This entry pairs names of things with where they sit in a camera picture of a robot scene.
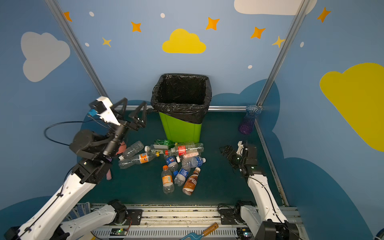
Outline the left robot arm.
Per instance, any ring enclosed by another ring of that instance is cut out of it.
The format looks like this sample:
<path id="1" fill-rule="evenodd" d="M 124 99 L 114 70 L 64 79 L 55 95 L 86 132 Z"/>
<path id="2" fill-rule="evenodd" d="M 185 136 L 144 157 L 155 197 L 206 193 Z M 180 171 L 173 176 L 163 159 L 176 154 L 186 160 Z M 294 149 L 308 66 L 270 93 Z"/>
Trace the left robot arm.
<path id="1" fill-rule="evenodd" d="M 79 200 L 107 175 L 127 132 L 146 127 L 147 103 L 142 102 L 132 111 L 128 121 L 124 120 L 127 103 L 123 98 L 112 104 L 107 97 L 90 103 L 90 117 L 98 116 L 110 126 L 109 132 L 100 135 L 81 130 L 75 135 L 69 148 L 81 161 L 69 170 L 62 186 L 47 203 L 23 225 L 9 228 L 5 239 L 77 240 L 103 225 L 123 225 L 127 221 L 127 208 L 118 200 L 75 220 L 64 220 Z"/>

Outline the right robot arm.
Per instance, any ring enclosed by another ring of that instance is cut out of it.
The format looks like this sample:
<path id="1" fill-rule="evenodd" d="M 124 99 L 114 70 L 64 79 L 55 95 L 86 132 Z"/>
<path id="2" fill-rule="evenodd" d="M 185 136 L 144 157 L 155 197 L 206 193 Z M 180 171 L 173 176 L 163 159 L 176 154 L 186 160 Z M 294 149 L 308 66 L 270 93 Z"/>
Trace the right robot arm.
<path id="1" fill-rule="evenodd" d="M 249 227 L 256 240 L 300 240 L 296 224 L 289 223 L 270 189 L 268 178 L 258 163 L 257 147 L 238 142 L 238 148 L 223 146 L 220 152 L 247 181 L 256 203 L 238 202 L 234 214 Z"/>

